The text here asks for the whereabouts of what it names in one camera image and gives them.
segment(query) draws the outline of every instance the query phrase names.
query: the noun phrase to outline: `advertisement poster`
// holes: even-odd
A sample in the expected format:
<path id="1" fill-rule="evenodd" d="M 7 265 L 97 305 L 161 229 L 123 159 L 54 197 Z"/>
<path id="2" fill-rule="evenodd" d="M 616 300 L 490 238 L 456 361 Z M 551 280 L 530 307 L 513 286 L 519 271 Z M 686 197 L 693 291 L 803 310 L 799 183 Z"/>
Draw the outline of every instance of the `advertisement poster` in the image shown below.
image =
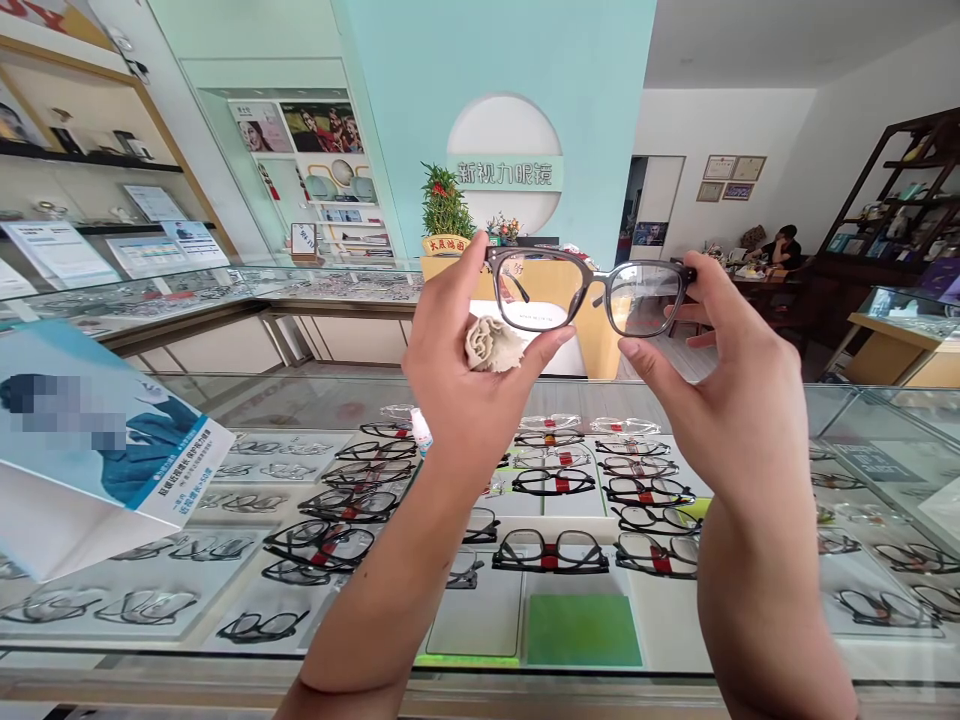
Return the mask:
<path id="1" fill-rule="evenodd" d="M 66 321 L 19 325 L 0 337 L 0 551 L 43 581 L 165 537 L 233 439 Z"/>
<path id="2" fill-rule="evenodd" d="M 274 103 L 232 102 L 230 112 L 250 152 L 293 152 Z"/>
<path id="3" fill-rule="evenodd" d="M 299 152 L 363 152 L 350 103 L 282 103 L 280 109 Z"/>

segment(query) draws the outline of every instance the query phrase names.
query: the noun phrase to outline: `poster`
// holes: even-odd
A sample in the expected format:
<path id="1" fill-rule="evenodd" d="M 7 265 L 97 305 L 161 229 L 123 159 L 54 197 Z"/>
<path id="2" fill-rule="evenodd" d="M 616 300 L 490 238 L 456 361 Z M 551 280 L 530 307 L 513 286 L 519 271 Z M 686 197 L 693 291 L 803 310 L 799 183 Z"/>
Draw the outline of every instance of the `poster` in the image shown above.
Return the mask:
<path id="1" fill-rule="evenodd" d="M 299 152 L 363 152 L 350 103 L 282 103 L 280 109 Z"/>
<path id="2" fill-rule="evenodd" d="M 230 112 L 250 152 L 293 152 L 274 103 L 231 102 Z"/>

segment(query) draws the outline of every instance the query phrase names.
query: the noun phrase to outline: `eyeglass frame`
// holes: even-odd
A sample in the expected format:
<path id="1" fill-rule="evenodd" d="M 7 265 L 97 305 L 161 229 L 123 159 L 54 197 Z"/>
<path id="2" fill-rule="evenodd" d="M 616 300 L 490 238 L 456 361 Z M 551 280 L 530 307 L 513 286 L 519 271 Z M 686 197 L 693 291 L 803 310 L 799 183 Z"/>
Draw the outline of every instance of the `eyeglass frame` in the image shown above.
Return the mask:
<path id="1" fill-rule="evenodd" d="M 567 318 L 561 324 L 556 327 L 551 328 L 530 328 L 518 325 L 514 322 L 511 322 L 508 317 L 507 312 L 503 308 L 503 302 L 500 297 L 500 283 L 497 282 L 500 267 L 503 265 L 504 261 L 515 256 L 515 255 L 544 255 L 551 258 L 556 258 L 557 260 L 565 260 L 567 262 L 574 263 L 580 269 L 580 275 L 583 280 L 580 289 L 573 293 L 572 302 L 567 309 Z M 603 284 L 604 292 L 597 300 L 593 301 L 593 306 L 598 307 L 602 302 L 606 306 L 607 311 L 607 320 L 610 323 L 610 327 L 613 328 L 621 337 L 635 337 L 635 338 L 650 338 L 660 335 L 665 330 L 673 324 L 674 319 L 677 316 L 677 311 L 680 309 L 680 306 L 683 305 L 683 299 L 686 297 L 687 288 L 691 284 L 696 282 L 697 271 L 693 268 L 688 268 L 684 265 L 678 265 L 672 262 L 665 262 L 663 260 L 628 260 L 625 263 L 617 265 L 610 272 L 602 272 L 600 270 L 591 270 L 587 264 L 580 258 L 572 255 L 571 253 L 565 252 L 563 250 L 548 250 L 544 248 L 504 248 L 496 245 L 492 245 L 487 248 L 486 255 L 484 257 L 486 266 L 490 268 L 490 273 L 493 276 L 493 292 L 497 300 L 497 307 L 500 310 L 500 314 L 503 317 L 507 325 L 516 328 L 517 330 L 523 330 L 525 332 L 543 332 L 545 330 L 556 330 L 557 328 L 566 327 L 573 319 L 576 317 L 577 313 L 580 311 L 580 308 L 583 306 L 583 301 L 587 297 L 587 292 L 590 289 L 590 286 L 595 282 Z M 616 289 L 613 286 L 613 280 L 616 278 L 625 268 L 628 267 L 656 267 L 664 270 L 671 270 L 676 272 L 678 278 L 678 290 L 676 298 L 673 302 L 673 311 L 666 318 L 663 325 L 654 333 L 648 333 L 645 335 L 632 335 L 626 332 L 622 332 L 620 328 L 617 327 L 617 323 L 613 319 L 613 309 L 612 303 L 610 302 L 610 296 L 613 291 Z"/>

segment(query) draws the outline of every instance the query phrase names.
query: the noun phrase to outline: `wooden shelf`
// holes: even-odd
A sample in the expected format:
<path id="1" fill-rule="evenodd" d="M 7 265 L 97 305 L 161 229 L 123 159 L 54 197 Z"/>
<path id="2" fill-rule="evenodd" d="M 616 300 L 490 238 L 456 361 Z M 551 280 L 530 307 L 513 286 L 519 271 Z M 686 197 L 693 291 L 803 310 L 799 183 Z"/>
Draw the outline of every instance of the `wooden shelf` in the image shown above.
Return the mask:
<path id="1" fill-rule="evenodd" d="M 26 143 L 0 142 L 0 155 L 21 157 L 30 160 L 47 160 L 51 162 L 66 162 L 75 165 L 100 165 L 102 167 L 119 167 L 128 170 L 152 170 L 154 172 L 182 173 L 179 165 L 163 165 L 148 163 L 129 155 L 110 155 L 97 153 L 93 155 L 75 155 L 73 153 L 54 152 L 46 148 L 28 145 Z"/>

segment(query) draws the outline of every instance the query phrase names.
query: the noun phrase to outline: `finger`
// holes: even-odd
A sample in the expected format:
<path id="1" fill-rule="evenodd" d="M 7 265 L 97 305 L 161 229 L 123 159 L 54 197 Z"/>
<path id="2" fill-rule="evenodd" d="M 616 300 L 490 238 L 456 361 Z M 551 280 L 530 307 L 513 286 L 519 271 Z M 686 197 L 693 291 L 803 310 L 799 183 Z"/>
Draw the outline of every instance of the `finger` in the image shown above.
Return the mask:
<path id="1" fill-rule="evenodd" d="M 527 345 L 527 349 L 523 351 L 520 367 L 510 371 L 507 382 L 515 383 L 524 389 L 532 387 L 543 369 L 553 360 L 560 346 L 576 334 L 577 329 L 573 325 L 540 333 L 532 343 Z"/>

